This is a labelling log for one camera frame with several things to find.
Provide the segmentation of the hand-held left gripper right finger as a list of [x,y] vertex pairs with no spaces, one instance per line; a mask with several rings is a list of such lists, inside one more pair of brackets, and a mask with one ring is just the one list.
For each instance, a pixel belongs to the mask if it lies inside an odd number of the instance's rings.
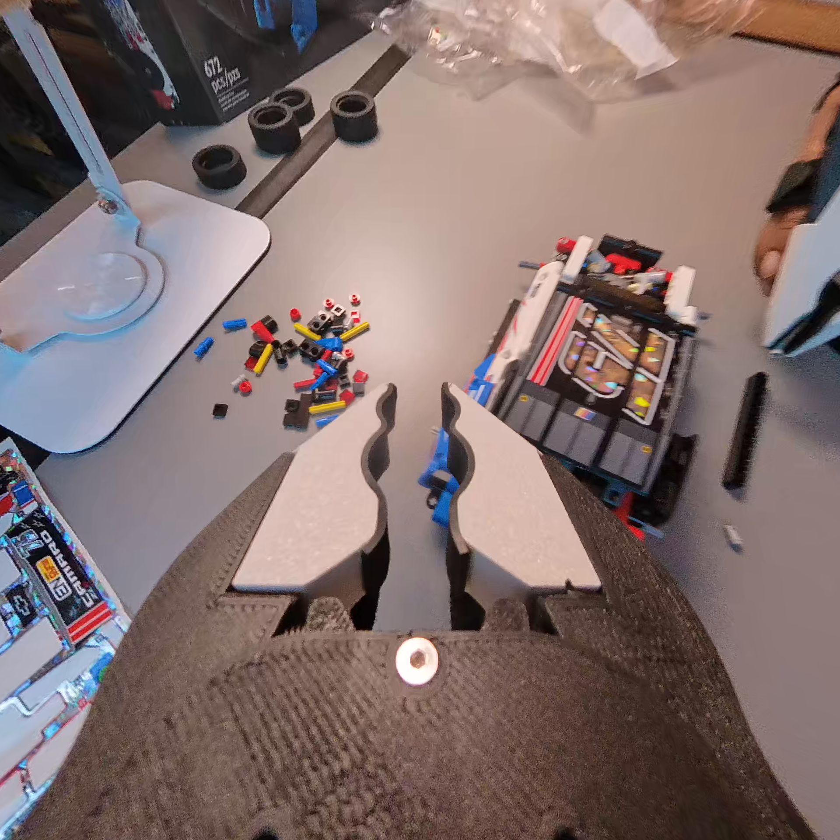
[[449,504],[450,597],[483,610],[505,598],[529,602],[597,593],[602,580],[540,452],[456,385],[441,386]]

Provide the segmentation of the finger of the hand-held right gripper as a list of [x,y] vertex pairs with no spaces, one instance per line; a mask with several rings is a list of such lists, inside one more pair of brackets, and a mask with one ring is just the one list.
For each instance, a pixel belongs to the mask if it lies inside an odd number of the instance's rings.
[[830,343],[839,335],[839,309],[813,310],[772,343],[772,355],[794,358]]
[[839,192],[817,220],[792,234],[773,285],[763,346],[813,310],[839,309]]

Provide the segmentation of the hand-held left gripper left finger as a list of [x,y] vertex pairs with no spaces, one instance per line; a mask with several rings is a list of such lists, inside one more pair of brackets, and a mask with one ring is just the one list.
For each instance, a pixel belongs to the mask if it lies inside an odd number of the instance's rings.
[[376,386],[301,444],[232,579],[246,594],[333,596],[373,613],[389,571],[387,506],[397,390]]

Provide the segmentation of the long black lego beam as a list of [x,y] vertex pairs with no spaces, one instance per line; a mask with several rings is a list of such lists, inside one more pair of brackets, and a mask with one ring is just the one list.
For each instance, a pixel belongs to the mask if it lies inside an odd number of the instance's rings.
[[721,486],[725,490],[741,490],[748,483],[763,406],[768,392],[768,380],[767,373],[759,371],[745,381],[732,429],[728,455],[721,474]]

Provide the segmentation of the lego race car model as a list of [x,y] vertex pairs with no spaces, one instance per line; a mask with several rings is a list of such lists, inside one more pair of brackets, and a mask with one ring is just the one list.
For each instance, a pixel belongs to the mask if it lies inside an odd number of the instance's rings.
[[465,384],[541,454],[557,459],[640,540],[663,536],[696,445],[679,435],[700,320],[696,269],[660,265],[634,239],[559,238],[511,301]]

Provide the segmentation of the pile of small lego pieces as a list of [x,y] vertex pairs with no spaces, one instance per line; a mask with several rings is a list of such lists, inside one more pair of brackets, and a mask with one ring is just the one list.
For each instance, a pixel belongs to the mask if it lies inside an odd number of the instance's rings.
[[192,350],[196,362],[205,362],[222,338],[235,337],[239,366],[228,387],[231,396],[213,405],[212,419],[225,419],[235,398],[251,396],[260,378],[277,371],[288,378],[290,392],[280,408],[283,428],[302,433],[311,424],[322,429],[333,423],[365,394],[370,379],[358,366],[354,347],[371,326],[362,301],[353,291],[344,300],[325,297],[309,319],[290,308],[287,322],[271,314],[221,321],[217,335],[203,336]]

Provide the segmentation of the black rubber lego tyre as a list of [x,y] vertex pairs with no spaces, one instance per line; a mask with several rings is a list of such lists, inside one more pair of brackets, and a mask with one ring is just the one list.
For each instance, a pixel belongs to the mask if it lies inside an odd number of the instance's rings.
[[271,105],[287,107],[301,128],[314,120],[315,111],[312,96],[303,88],[284,87],[275,90],[269,95],[267,101]]
[[375,100],[362,90],[336,94],[330,103],[330,114],[333,130],[343,142],[362,144],[378,136]]
[[285,103],[264,103],[248,113],[248,126],[256,145],[270,154],[289,154],[301,144],[294,111]]
[[239,185],[247,176],[242,155],[231,145],[209,145],[192,158],[196,178],[206,188],[223,191]]

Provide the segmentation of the black lego set box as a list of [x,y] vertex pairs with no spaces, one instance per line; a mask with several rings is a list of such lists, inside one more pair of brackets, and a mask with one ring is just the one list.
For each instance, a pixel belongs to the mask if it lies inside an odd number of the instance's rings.
[[380,2],[33,2],[91,116],[229,122],[370,32]]

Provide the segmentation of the white book stand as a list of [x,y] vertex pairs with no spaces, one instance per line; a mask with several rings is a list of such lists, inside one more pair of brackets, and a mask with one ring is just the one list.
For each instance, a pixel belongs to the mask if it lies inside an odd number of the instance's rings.
[[50,453],[109,437],[270,246],[259,219],[152,181],[123,185],[30,2],[2,19],[96,201],[1,284],[2,427]]

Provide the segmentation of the shiny sticker sheet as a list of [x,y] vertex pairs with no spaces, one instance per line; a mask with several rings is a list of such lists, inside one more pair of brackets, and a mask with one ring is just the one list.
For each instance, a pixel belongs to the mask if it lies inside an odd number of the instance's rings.
[[12,838],[82,729],[130,626],[10,437],[1,445],[1,838]]

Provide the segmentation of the pile of clear plastic bags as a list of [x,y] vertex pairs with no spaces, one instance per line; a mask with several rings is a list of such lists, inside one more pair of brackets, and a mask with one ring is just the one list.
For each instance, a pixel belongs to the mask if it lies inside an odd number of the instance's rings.
[[430,80],[487,98],[520,79],[572,122],[667,86],[669,73],[751,18],[745,1],[405,1],[366,23]]

